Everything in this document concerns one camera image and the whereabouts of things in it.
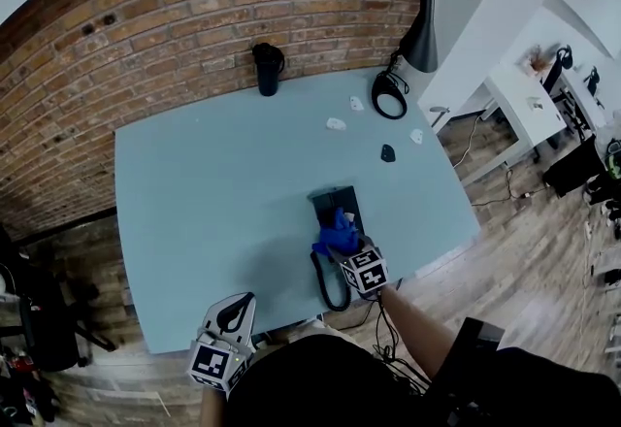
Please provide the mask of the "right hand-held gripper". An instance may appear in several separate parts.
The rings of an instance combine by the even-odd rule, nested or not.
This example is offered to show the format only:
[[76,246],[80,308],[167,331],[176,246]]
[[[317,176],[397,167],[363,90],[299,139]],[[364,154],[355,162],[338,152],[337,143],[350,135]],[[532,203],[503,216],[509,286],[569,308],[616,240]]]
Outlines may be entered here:
[[387,264],[370,237],[360,234],[358,241],[355,254],[345,255],[330,246],[328,252],[340,265],[347,284],[360,294],[368,294],[388,282]]

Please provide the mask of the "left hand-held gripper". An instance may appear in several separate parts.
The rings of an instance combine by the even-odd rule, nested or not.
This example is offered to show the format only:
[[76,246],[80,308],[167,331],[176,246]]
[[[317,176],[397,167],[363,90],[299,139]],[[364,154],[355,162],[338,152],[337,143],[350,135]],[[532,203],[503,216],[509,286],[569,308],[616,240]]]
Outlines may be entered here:
[[209,307],[190,349],[187,373],[200,385],[231,392],[254,357],[251,335],[256,311],[252,292]]

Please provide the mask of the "blue microfibre cloth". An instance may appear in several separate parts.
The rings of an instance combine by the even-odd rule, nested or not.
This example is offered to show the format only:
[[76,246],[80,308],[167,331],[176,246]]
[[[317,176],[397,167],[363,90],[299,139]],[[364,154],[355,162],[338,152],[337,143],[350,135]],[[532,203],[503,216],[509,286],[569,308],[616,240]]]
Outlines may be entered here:
[[320,223],[318,241],[312,245],[312,251],[330,256],[330,249],[343,256],[350,256],[359,251],[359,233],[355,222],[343,210],[335,208],[330,220]]

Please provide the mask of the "person's left forearm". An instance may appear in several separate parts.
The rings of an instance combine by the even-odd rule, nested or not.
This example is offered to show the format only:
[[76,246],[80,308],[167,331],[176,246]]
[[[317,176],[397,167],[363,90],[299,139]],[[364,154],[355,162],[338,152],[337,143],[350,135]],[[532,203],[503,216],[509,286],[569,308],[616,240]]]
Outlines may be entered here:
[[199,427],[225,427],[226,395],[224,392],[204,387],[199,416]]

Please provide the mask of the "person's right forearm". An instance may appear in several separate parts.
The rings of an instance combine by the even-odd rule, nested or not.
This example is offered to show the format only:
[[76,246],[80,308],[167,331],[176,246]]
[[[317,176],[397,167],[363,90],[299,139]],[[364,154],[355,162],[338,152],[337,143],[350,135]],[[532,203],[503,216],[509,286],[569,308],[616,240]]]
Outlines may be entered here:
[[434,379],[452,349],[455,334],[393,286],[384,285],[379,296],[409,355],[429,379]]

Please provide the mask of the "black telephone base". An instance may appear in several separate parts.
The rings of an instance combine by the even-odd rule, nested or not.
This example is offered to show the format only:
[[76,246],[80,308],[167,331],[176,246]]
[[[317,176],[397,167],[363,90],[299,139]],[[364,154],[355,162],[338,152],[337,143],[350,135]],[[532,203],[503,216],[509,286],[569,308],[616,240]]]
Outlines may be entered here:
[[358,229],[358,233],[364,234],[365,233],[364,225],[362,222],[362,216],[360,214],[354,187],[352,185],[336,186],[336,187],[327,187],[323,189],[318,189],[315,191],[322,191],[322,190],[327,190],[327,189],[330,189],[333,191],[333,200],[334,200],[336,208],[343,207],[343,210],[346,213],[348,213],[348,216],[355,222],[355,225]]

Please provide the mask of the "person's black shirt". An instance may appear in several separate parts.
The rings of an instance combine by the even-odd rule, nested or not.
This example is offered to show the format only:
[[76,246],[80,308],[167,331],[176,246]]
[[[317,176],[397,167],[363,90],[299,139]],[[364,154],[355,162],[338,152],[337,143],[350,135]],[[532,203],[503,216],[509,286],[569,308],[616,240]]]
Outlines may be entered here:
[[424,395],[342,338],[303,338],[253,364],[229,395],[224,427],[621,427],[608,377],[516,347],[452,353]]

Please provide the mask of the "dark brown chair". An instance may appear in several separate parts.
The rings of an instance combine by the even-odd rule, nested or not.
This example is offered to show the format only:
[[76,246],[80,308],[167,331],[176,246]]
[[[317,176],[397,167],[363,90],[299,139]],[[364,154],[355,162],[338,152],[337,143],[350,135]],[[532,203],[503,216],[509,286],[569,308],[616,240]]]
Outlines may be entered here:
[[437,410],[446,413],[457,412],[472,404],[504,332],[495,325],[467,317],[425,398]]

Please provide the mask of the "black drinking bottle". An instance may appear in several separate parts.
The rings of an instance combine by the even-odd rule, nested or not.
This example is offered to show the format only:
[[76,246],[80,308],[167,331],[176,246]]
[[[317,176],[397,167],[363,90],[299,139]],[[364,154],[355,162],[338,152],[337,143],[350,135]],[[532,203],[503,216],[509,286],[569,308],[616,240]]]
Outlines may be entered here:
[[271,97],[278,91],[278,77],[284,69],[282,51],[268,43],[255,45],[251,53],[256,67],[259,92],[262,96]]

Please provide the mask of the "white office desk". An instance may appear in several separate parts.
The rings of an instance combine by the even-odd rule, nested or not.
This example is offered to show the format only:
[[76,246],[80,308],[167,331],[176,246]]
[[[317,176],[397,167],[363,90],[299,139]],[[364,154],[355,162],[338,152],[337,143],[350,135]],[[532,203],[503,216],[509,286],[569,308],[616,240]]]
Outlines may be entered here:
[[[481,119],[489,118],[500,109],[510,124],[517,141],[488,163],[470,173],[461,183],[464,187],[483,178],[499,166],[514,166],[536,146],[566,128],[550,96],[535,78],[528,77],[515,65],[499,64],[484,80],[492,99],[485,107]],[[526,104],[527,97],[539,97],[543,111],[532,112]]]

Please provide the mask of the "black desk lamp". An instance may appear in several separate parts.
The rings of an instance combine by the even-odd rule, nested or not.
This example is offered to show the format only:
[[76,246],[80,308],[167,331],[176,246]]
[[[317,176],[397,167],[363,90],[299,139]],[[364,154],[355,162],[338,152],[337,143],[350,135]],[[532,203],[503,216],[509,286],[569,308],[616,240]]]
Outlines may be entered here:
[[[419,11],[411,27],[393,51],[387,67],[376,75],[371,90],[372,104],[376,112],[389,120],[399,120],[408,111],[405,95],[409,93],[408,83],[395,72],[396,63],[402,57],[415,70],[431,74],[439,66],[436,30],[434,21],[435,0],[420,0]],[[397,115],[385,112],[379,98],[390,96],[400,105]]]

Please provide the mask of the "dried plant in pot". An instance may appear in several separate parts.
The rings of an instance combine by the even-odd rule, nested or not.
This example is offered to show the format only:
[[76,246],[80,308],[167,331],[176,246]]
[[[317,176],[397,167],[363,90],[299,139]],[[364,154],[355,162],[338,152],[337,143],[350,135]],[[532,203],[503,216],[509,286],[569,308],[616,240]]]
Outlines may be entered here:
[[524,69],[529,76],[544,74],[551,66],[549,55],[540,45],[533,46],[526,58]]

